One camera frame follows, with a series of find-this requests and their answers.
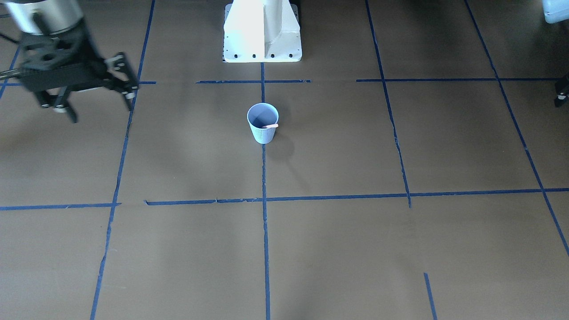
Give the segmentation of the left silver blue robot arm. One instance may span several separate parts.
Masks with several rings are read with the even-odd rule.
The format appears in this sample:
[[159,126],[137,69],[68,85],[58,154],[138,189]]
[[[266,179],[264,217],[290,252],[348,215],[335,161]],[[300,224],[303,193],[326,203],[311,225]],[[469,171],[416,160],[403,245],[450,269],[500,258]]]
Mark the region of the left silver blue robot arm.
[[[567,21],[569,18],[568,0],[542,0],[543,16],[548,24],[557,24]],[[568,103],[569,93],[569,74],[566,73],[559,78],[555,85],[556,97],[553,104],[556,108],[563,107]]]

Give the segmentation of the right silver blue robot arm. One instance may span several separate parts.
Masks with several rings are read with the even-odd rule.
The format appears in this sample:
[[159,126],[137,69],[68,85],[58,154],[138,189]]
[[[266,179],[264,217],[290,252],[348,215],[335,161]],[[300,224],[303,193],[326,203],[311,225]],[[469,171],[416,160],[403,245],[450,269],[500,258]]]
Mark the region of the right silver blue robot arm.
[[68,101],[73,92],[96,88],[116,91],[126,108],[139,83],[126,54],[104,58],[89,32],[83,10],[75,0],[4,0],[21,31],[17,40],[20,64],[1,73],[1,79],[16,78],[33,93],[42,108],[52,108],[77,122]]

